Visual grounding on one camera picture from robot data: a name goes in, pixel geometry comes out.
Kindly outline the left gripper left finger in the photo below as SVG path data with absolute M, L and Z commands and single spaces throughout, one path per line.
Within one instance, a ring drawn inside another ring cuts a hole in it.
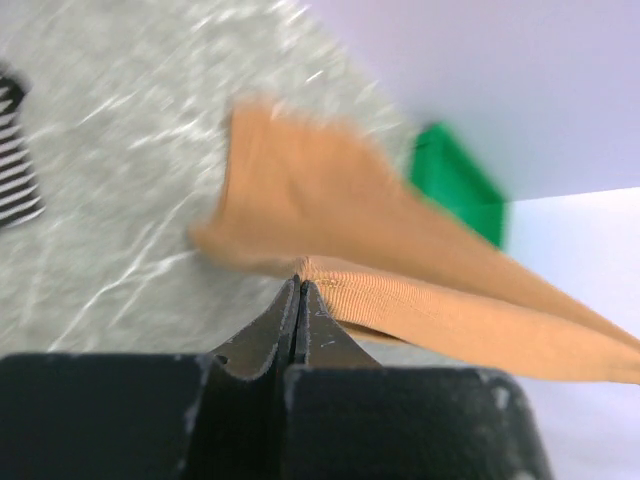
M 291 364 L 300 279 L 212 351 L 189 449 L 191 479 L 275 479 L 283 424 L 283 374 Z

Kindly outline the tan tank top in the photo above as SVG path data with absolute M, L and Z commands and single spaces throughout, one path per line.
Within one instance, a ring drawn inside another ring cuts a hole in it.
M 314 283 L 338 321 L 535 379 L 635 384 L 639 342 L 502 253 L 344 124 L 239 102 L 225 180 L 194 245 Z

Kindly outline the thin striped tank top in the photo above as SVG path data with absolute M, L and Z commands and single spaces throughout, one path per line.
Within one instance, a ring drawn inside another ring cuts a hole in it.
M 20 119 L 29 86 L 18 71 L 1 62 L 1 228 L 41 215 L 45 204 Z

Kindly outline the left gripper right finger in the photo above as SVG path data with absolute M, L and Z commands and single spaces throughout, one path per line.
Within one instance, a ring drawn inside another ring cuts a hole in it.
M 296 321 L 293 363 L 314 368 L 380 368 L 329 314 L 318 287 L 304 281 Z

